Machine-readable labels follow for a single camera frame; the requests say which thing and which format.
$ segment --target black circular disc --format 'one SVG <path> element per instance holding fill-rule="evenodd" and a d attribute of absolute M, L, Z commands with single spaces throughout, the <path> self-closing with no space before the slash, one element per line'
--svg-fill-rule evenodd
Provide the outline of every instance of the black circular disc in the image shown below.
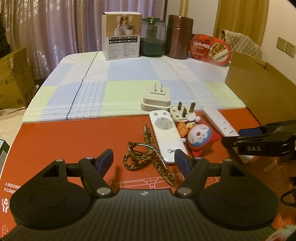
<path fill-rule="evenodd" d="M 223 227 L 252 230 L 270 224 L 278 210 L 278 198 L 261 182 L 229 180 L 205 188 L 198 205 Z"/>
<path fill-rule="evenodd" d="M 53 229 L 79 220 L 90 203 L 88 192 L 76 184 L 43 181 L 24 185 L 12 196 L 10 208 L 18 225 Z"/>

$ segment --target gray circular button pad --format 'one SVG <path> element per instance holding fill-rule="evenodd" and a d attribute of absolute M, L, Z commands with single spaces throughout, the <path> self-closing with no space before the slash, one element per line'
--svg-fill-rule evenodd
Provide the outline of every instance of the gray circular button pad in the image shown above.
<path fill-rule="evenodd" d="M 168 118 L 157 118 L 155 121 L 155 125 L 162 130 L 169 130 L 173 127 L 173 123 Z"/>

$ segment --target blue and white toy face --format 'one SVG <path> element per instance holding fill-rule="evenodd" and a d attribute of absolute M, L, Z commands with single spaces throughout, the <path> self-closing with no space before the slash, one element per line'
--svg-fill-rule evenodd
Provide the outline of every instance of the blue and white toy face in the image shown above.
<path fill-rule="evenodd" d="M 211 135 L 212 131 L 208 126 L 199 124 L 189 131 L 187 140 L 191 144 L 191 146 L 199 147 L 209 141 Z"/>

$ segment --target leopard print strap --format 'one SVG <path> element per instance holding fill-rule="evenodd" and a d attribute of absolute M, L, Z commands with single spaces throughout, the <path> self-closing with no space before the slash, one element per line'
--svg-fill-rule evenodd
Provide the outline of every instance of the leopard print strap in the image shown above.
<path fill-rule="evenodd" d="M 123 157 L 123 164 L 127 170 L 137 170 L 144 165 L 146 165 L 149 161 L 153 164 L 156 168 L 158 173 L 163 177 L 163 179 L 171 186 L 175 185 L 175 179 L 171 171 L 169 170 L 168 166 L 162 162 L 159 157 L 159 153 L 155 150 L 154 139 L 152 137 L 151 131 L 148 125 L 144 127 L 144 141 L 145 143 L 138 143 L 138 142 L 128 142 L 128 152 Z M 133 150 L 137 145 L 147 144 L 152 146 L 155 150 L 146 147 L 146 153 L 142 153 L 136 150 Z M 132 163 L 129 165 L 127 163 L 127 159 L 131 158 Z"/>

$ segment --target dark blue line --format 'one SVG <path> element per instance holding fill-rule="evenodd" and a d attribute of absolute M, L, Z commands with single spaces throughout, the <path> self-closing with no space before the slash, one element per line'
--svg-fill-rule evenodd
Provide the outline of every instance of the dark blue line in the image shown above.
<path fill-rule="evenodd" d="M 73 102 L 72 102 L 72 104 L 71 104 L 70 110 L 69 110 L 69 112 L 68 112 L 68 114 L 67 114 L 67 116 L 66 116 L 66 120 L 67 120 L 67 121 L 68 121 L 68 115 L 70 114 L 70 111 L 72 110 L 72 106 L 73 106 L 74 101 L 75 101 L 75 99 L 76 99 L 76 97 L 77 97 L 77 94 L 78 94 L 78 92 L 79 92 L 79 90 L 80 90 L 80 88 L 81 88 L 81 86 L 82 86 L 82 83 L 83 83 L 83 81 L 84 81 L 84 78 L 86 77 L 87 73 L 89 72 L 89 69 L 90 69 L 90 67 L 91 67 L 91 65 L 92 65 L 92 63 L 93 63 L 93 61 L 94 61 L 94 59 L 92 60 L 92 62 L 91 62 L 91 64 L 90 64 L 89 68 L 87 69 L 87 72 L 86 72 L 85 76 L 82 78 L 82 81 L 81 81 L 81 83 L 80 83 L 80 86 L 79 86 L 79 88 L 78 88 L 78 90 L 77 90 L 77 92 L 76 92 L 76 95 L 75 95 L 75 97 L 74 97 L 74 99 L 73 99 Z"/>

